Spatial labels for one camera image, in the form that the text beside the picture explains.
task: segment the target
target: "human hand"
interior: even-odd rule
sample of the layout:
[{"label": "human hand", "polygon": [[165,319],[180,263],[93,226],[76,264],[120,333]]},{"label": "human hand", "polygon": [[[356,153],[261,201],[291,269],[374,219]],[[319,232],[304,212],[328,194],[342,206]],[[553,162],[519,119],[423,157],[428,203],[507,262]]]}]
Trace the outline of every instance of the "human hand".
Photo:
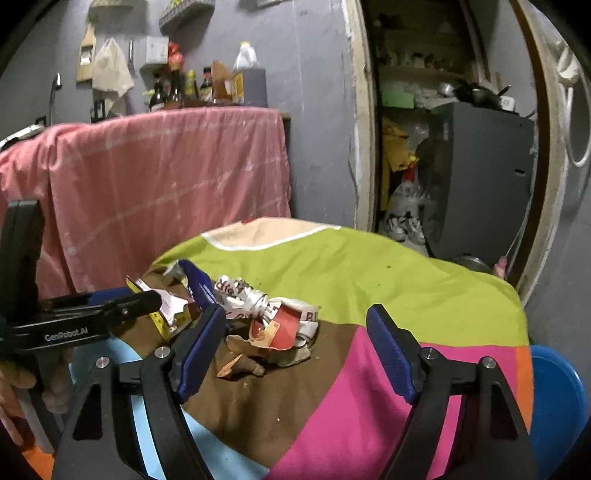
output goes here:
[{"label": "human hand", "polygon": [[[70,352],[64,352],[56,364],[50,380],[42,393],[47,410],[52,413],[65,413],[72,394],[72,381],[67,365]],[[17,445],[23,444],[23,438],[15,427],[13,418],[24,418],[14,388],[30,389],[37,383],[36,377],[25,367],[14,361],[0,361],[0,421]]]}]

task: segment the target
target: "blue gripper pad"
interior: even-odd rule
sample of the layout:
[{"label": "blue gripper pad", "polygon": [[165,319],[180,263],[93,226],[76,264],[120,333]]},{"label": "blue gripper pad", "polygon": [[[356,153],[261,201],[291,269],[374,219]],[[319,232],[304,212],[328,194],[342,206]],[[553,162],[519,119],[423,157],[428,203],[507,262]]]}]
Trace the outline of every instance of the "blue gripper pad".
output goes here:
[{"label": "blue gripper pad", "polygon": [[216,297],[213,294],[213,282],[203,270],[198,269],[193,262],[183,258],[178,261],[179,267],[187,276],[189,283],[189,293],[202,310],[206,310],[210,305],[216,303]]},{"label": "blue gripper pad", "polygon": [[199,391],[225,333],[226,312],[221,306],[212,305],[203,312],[195,327],[187,327],[178,336],[168,377],[180,403]]},{"label": "blue gripper pad", "polygon": [[369,339],[374,345],[392,389],[396,395],[403,397],[406,403],[413,404],[418,397],[413,384],[413,369],[391,333],[392,325],[388,328],[388,322],[398,329],[381,305],[374,305],[368,310],[366,325]]}]

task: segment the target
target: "metal screw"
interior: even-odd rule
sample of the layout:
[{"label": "metal screw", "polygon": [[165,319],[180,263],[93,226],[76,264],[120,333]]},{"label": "metal screw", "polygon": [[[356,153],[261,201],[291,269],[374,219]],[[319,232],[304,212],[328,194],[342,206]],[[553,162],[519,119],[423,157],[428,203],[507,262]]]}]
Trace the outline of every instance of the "metal screw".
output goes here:
[{"label": "metal screw", "polygon": [[490,356],[486,356],[482,359],[482,365],[484,365],[485,368],[495,368],[496,360]]},{"label": "metal screw", "polygon": [[421,355],[425,360],[435,360],[439,356],[439,353],[434,348],[426,346],[421,350]]},{"label": "metal screw", "polygon": [[102,357],[100,357],[100,358],[99,358],[99,359],[98,359],[98,360],[95,362],[95,365],[96,365],[98,368],[104,368],[104,367],[106,367],[107,365],[109,365],[109,363],[110,363],[110,362],[111,362],[111,360],[109,360],[109,357],[108,357],[108,356],[102,356]]},{"label": "metal screw", "polygon": [[154,355],[158,358],[166,358],[170,355],[170,348],[167,346],[159,346],[154,352]]}]

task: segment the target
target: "pink cloth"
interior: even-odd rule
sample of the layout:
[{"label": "pink cloth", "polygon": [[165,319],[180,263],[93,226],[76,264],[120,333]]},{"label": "pink cloth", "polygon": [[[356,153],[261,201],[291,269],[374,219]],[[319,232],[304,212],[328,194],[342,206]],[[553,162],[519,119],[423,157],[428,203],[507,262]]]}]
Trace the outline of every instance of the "pink cloth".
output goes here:
[{"label": "pink cloth", "polygon": [[0,190],[0,219],[10,200],[41,200],[41,297],[122,286],[202,232],[291,216],[281,115],[262,108],[59,125],[0,155]]},{"label": "pink cloth", "polygon": [[[494,357],[517,395],[516,351],[512,347],[432,346],[450,360],[477,363]],[[450,398],[437,451],[427,480],[444,474],[456,432],[461,397]],[[379,477],[404,430],[411,407],[394,393],[369,340],[357,329],[335,383],[308,419],[287,453],[265,480],[367,480]]]}]

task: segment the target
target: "towel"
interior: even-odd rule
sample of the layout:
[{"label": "towel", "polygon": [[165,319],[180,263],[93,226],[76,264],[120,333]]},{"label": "towel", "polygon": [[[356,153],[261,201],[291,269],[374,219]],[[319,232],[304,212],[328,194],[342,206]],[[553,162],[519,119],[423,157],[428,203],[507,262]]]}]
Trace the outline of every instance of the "towel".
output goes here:
[{"label": "towel", "polygon": [[110,38],[96,54],[92,79],[92,88],[103,92],[107,115],[110,112],[117,116],[126,114],[123,96],[133,87],[125,55],[115,39]]}]

